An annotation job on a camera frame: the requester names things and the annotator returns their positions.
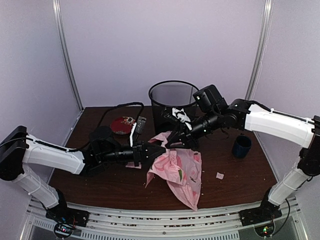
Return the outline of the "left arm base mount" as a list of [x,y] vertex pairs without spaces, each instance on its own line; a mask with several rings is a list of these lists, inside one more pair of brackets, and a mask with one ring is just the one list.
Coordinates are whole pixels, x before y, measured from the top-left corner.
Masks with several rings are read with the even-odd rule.
[[54,235],[61,240],[69,238],[77,227],[86,227],[90,213],[85,210],[67,208],[65,213],[60,213],[52,208],[46,208],[45,217],[54,220]]

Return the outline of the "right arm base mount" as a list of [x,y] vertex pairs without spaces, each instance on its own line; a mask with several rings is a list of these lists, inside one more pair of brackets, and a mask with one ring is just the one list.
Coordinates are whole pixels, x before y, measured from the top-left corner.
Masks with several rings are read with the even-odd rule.
[[253,226],[259,237],[271,237],[276,232],[275,219],[282,216],[278,208],[254,207],[239,212],[239,218],[243,227]]

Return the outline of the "pink plastic trash bag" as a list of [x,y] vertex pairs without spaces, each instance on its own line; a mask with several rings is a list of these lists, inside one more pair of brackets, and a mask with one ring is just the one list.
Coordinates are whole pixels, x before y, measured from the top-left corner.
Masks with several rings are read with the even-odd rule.
[[175,197],[184,205],[198,210],[202,186],[202,156],[184,148],[166,149],[146,174],[146,185],[158,176],[165,180]]

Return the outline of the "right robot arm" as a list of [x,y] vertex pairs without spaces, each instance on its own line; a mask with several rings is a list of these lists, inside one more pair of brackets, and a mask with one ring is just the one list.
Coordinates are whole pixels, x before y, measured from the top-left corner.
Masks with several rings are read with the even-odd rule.
[[302,147],[299,162],[264,195],[256,210],[259,220],[268,220],[286,198],[304,182],[320,174],[320,118],[298,117],[275,111],[245,99],[227,104],[215,85],[193,94],[203,116],[190,120],[183,109],[165,109],[162,116],[175,125],[165,145],[168,149],[195,150],[198,139],[222,128],[261,132],[282,138]]

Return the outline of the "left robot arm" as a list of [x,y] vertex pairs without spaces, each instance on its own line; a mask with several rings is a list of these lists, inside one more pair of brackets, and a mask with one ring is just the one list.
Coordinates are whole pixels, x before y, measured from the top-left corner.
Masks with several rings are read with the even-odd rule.
[[30,164],[74,175],[95,176],[102,173],[107,164],[152,165],[165,152],[164,147],[145,141],[121,145],[108,126],[99,126],[89,135],[87,149],[45,142],[28,134],[25,126],[18,126],[0,144],[0,178],[18,184],[38,199],[50,214],[61,222],[67,222],[72,218],[72,211],[63,193],[45,183]]

